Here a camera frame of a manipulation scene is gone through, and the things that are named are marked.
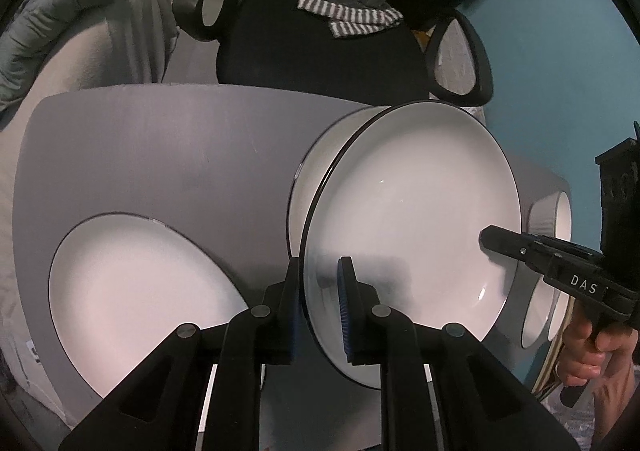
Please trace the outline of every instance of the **chair seat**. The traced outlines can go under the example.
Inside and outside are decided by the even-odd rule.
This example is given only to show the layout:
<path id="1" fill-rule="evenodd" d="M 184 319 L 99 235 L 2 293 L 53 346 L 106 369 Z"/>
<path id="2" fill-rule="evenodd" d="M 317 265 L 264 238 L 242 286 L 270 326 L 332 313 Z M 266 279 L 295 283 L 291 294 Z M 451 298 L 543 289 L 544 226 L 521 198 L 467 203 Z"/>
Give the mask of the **chair seat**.
<path id="1" fill-rule="evenodd" d="M 404 25 L 334 39 L 298 0 L 244 0 L 221 41 L 218 80 L 344 98 L 373 106 L 429 98 L 426 66 Z"/>

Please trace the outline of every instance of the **forearm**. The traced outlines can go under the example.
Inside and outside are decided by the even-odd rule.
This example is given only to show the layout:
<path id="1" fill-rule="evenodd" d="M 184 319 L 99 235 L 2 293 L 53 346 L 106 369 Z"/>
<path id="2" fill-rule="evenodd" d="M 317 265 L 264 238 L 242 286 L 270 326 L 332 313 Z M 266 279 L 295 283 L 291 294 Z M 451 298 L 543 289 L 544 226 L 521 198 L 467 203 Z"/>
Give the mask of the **forearm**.
<path id="1" fill-rule="evenodd" d="M 633 395 L 635 386 L 634 365 L 629 357 L 627 365 L 621 367 L 620 371 L 609 377 L 602 386 L 594 391 L 593 444 L 602 440 L 611 430 Z"/>

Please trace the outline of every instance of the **white fabric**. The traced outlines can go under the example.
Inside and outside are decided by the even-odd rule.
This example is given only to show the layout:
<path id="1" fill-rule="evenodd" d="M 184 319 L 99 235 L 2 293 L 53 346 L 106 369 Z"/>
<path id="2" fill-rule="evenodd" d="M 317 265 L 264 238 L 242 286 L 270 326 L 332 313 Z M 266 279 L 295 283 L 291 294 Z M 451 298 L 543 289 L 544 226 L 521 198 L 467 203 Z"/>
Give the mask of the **white fabric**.
<path id="1" fill-rule="evenodd" d="M 34 85 L 0 131 L 0 349 L 29 394 L 67 423 L 64 407 L 27 342 L 27 327 L 15 277 L 12 207 L 20 144 L 36 105 L 63 92 L 161 82 L 177 37 L 169 0 L 116 0 L 83 15 L 45 61 Z"/>

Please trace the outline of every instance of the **wall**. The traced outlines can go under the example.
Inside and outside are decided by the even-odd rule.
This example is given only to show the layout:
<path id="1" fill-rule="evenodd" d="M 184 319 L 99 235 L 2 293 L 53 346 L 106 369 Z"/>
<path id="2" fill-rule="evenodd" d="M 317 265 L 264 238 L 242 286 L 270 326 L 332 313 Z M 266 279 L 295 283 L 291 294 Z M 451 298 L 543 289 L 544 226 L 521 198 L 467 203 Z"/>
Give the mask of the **wall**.
<path id="1" fill-rule="evenodd" d="M 469 0 L 494 73 L 488 127 L 505 150 L 564 177 L 573 240 L 600 244 L 594 157 L 640 120 L 640 46 L 610 0 Z"/>

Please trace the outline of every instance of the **black chair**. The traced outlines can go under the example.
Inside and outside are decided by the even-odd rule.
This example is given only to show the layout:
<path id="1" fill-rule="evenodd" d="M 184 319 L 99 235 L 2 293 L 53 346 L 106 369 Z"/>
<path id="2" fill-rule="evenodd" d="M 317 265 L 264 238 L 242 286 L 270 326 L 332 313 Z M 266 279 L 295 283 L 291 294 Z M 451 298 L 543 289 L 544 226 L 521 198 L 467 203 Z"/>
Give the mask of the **black chair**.
<path id="1" fill-rule="evenodd" d="M 440 97 L 405 23 L 369 36 L 337 40 L 325 18 L 297 9 L 298 0 L 243 0 L 240 4 L 224 0 L 216 22 L 206 26 L 203 1 L 174 0 L 174 14 L 192 37 L 220 41 L 219 82 L 328 95 L 374 106 L 425 100 L 430 93 Z M 411 2 L 390 1 L 415 21 Z M 484 49 L 481 44 L 471 46 L 476 50 L 474 58 L 484 60 L 482 77 L 476 76 L 482 91 L 459 102 L 456 94 L 440 97 L 461 106 L 482 105 L 493 92 Z"/>

